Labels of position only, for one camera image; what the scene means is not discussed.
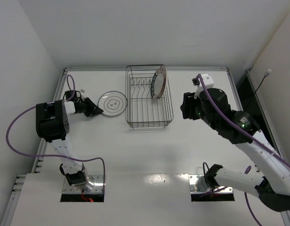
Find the black line flower plate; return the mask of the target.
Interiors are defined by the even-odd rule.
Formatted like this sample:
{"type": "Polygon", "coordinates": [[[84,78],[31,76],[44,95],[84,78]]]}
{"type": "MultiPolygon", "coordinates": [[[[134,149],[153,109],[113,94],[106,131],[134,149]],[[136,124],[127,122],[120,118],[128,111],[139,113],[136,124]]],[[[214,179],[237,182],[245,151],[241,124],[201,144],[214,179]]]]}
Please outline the black line flower plate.
{"type": "Polygon", "coordinates": [[[101,95],[98,107],[103,110],[103,115],[114,117],[122,114],[127,108],[127,98],[119,91],[109,91],[101,95]]]}

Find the green rimmed white plate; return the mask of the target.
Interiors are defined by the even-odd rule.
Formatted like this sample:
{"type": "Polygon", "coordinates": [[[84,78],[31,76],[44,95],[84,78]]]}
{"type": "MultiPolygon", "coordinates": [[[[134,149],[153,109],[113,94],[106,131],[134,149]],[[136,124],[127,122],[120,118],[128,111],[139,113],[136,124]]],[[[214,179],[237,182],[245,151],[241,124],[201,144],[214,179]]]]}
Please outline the green rimmed white plate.
{"type": "Polygon", "coordinates": [[[159,69],[157,69],[153,75],[150,93],[152,98],[161,98],[166,87],[167,81],[167,70],[165,65],[161,65],[159,69]]]}

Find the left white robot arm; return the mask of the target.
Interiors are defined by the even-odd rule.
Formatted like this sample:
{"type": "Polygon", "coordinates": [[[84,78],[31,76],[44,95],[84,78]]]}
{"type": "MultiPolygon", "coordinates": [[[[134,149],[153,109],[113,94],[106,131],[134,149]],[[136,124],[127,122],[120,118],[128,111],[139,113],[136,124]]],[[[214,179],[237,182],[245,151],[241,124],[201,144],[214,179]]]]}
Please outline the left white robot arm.
{"type": "Polygon", "coordinates": [[[36,105],[36,132],[54,148],[61,159],[59,170],[68,184],[89,192],[94,188],[95,180],[72,149],[68,115],[83,113],[92,118],[104,111],[77,90],[66,91],[64,97],[65,100],[36,105]]]}

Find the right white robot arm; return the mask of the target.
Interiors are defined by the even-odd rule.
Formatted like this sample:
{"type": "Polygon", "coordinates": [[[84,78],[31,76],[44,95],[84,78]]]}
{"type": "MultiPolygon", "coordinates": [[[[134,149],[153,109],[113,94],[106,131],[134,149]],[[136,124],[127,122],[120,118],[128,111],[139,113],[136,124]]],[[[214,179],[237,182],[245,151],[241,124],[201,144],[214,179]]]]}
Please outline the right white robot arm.
{"type": "Polygon", "coordinates": [[[184,119],[204,121],[244,152],[261,171],[251,176],[214,164],[198,180],[201,192],[232,187],[257,197],[273,211],[290,210],[290,166],[268,144],[249,113],[232,110],[227,95],[216,88],[199,94],[184,93],[180,110],[184,119]]]}

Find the orange sunburst ceramic plate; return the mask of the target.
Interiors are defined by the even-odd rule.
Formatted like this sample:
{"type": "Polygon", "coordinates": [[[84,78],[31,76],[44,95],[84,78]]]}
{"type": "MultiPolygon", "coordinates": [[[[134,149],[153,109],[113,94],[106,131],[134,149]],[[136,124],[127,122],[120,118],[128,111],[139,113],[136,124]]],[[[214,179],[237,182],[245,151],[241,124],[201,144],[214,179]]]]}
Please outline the orange sunburst ceramic plate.
{"type": "Polygon", "coordinates": [[[161,98],[166,87],[167,82],[167,68],[165,65],[161,65],[161,67],[157,71],[157,76],[155,80],[155,94],[157,98],[161,98]]]}

